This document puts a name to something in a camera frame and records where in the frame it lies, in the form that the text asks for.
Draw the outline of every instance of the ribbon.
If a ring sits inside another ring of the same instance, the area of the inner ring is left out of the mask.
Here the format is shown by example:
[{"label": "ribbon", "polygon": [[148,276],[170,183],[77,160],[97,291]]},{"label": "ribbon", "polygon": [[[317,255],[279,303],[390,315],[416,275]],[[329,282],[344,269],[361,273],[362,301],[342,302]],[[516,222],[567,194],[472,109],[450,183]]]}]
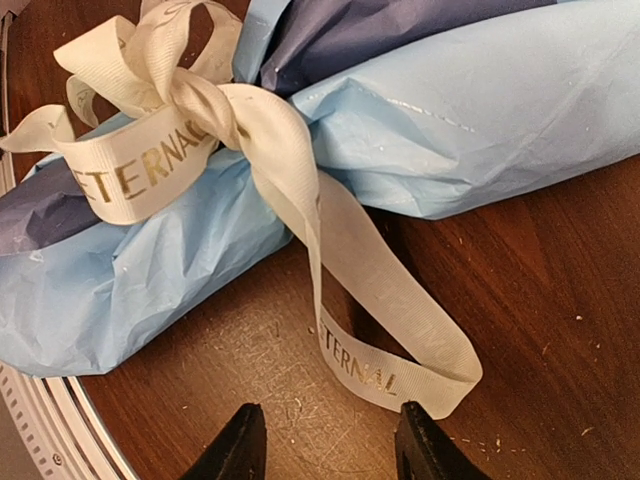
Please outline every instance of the ribbon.
[{"label": "ribbon", "polygon": [[[214,31],[187,70],[178,60],[200,4]],[[83,121],[97,124],[96,94],[137,120],[76,141],[65,108],[49,105],[0,147],[62,153],[96,214],[121,225],[143,221],[184,192],[219,142],[242,151],[262,197],[307,246],[318,341],[338,380],[391,410],[414,400],[433,418],[448,416],[482,377],[470,341],[393,255],[351,193],[318,171],[297,111],[256,86],[227,83],[240,27],[210,0],[144,2],[137,26],[114,17],[54,54],[74,74],[67,95]],[[323,264],[418,363],[338,325],[322,306]]]}]

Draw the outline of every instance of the brown wooden surface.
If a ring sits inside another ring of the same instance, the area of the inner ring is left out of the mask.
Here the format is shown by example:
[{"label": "brown wooden surface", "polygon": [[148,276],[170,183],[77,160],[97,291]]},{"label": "brown wooden surface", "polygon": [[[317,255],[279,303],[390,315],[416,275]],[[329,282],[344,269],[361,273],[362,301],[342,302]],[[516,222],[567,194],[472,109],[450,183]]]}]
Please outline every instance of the brown wooden surface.
[{"label": "brown wooden surface", "polygon": [[[33,0],[11,31],[12,125],[64,101],[54,48],[115,14],[136,20],[137,3]],[[242,15],[247,0],[223,3]],[[33,158],[17,159],[20,177]],[[372,212],[477,348],[484,379],[441,425],[495,479],[640,478],[638,184],[632,159],[445,221]],[[395,478],[398,417],[323,364],[306,263],[293,243],[82,380],[141,478],[178,477],[244,402],[266,413],[269,479]],[[398,350],[334,284],[327,299],[360,338]]]}]

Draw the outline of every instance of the cream ribbon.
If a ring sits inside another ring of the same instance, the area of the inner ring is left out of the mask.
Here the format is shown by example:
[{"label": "cream ribbon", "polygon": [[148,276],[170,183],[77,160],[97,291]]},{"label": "cream ribbon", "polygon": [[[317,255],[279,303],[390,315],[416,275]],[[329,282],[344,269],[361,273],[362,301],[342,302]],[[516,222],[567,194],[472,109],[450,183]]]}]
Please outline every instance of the cream ribbon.
[{"label": "cream ribbon", "polygon": [[[199,4],[214,33],[186,70],[177,64]],[[74,74],[67,93],[81,119],[97,124],[97,93],[138,120],[76,141],[65,108],[49,105],[0,146],[62,153],[96,214],[115,224],[142,221],[173,201],[202,173],[218,140],[241,150],[260,194],[308,248],[320,349],[338,380],[391,410],[415,400],[436,419],[448,416],[482,377],[471,343],[350,192],[317,170],[296,110],[258,87],[225,84],[240,26],[209,0],[147,0],[137,26],[114,17],[55,52]],[[322,306],[323,264],[418,363],[371,347],[336,323]]]}]

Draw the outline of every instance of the gray floor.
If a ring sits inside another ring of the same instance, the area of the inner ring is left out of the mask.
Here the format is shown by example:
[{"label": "gray floor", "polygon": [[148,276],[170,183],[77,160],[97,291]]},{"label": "gray floor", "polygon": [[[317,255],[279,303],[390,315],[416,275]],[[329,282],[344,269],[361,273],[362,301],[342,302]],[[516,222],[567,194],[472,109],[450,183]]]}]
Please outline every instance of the gray floor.
[{"label": "gray floor", "polygon": [[40,480],[41,478],[9,416],[4,399],[0,397],[0,479]]}]

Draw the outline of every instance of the wood grain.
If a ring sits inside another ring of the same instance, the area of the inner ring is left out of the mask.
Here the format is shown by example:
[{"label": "wood grain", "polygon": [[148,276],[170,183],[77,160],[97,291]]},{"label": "wood grain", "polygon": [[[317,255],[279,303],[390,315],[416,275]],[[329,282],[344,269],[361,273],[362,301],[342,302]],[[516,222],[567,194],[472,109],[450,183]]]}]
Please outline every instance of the wood grain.
[{"label": "wood grain", "polygon": [[[11,32],[12,125],[64,101],[51,52],[115,14],[136,20],[137,2],[34,0]],[[640,478],[639,183],[630,159],[444,221],[371,211],[477,348],[484,379],[441,425],[492,478]],[[330,279],[326,289],[360,338],[401,351]],[[397,415],[335,381],[312,328],[294,242],[82,383],[143,479],[179,476],[244,402],[267,416],[269,479],[395,478]]]}]

